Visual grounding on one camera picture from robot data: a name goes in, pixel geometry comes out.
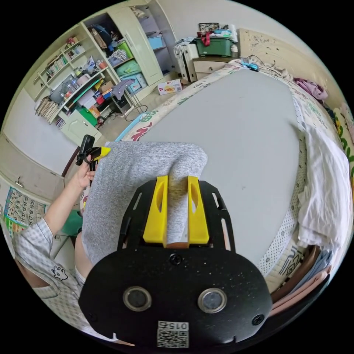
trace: wooden headboard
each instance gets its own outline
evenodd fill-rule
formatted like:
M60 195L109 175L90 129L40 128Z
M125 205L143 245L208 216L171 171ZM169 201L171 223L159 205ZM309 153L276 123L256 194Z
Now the wooden headboard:
M240 55L246 58L256 55L264 63L273 64L288 70L294 77L301 77L316 82L328 93L326 104L334 109L341 107L345 98L333 79L312 58L301 53L295 47L266 34L248 29L239 29Z

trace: calendar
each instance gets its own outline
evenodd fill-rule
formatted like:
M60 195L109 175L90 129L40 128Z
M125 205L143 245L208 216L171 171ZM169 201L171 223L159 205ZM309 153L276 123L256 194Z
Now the calendar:
M11 187L7 195L4 214L16 224L25 227L32 226L44 216L45 205Z
M15 221L9 219L8 217L4 217L4 219L5 219L6 228L8 229L11 238L14 236L14 233L19 233L24 229L26 229L26 226L18 224Z

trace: screw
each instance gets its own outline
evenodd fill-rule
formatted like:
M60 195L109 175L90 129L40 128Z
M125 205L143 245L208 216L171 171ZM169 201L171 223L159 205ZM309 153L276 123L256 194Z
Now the screw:
M182 257L178 254L171 254L170 256L170 262L175 266L178 266L179 264L182 263Z
M89 313L88 317L91 320L91 322L96 322L97 321L97 316L94 313Z
M254 326L258 326L260 325L264 320L264 315L257 315L253 320L252 320L252 324Z

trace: picture frame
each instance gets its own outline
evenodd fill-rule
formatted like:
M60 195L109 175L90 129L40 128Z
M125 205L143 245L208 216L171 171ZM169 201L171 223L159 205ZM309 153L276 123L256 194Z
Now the picture frame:
M199 23L200 32L213 32L219 28L219 23L217 22L206 22Z

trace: qr code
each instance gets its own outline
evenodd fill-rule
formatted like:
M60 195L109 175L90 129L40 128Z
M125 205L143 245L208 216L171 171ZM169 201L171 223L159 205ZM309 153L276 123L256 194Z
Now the qr code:
M162 348L188 348L188 331L159 328L157 346Z

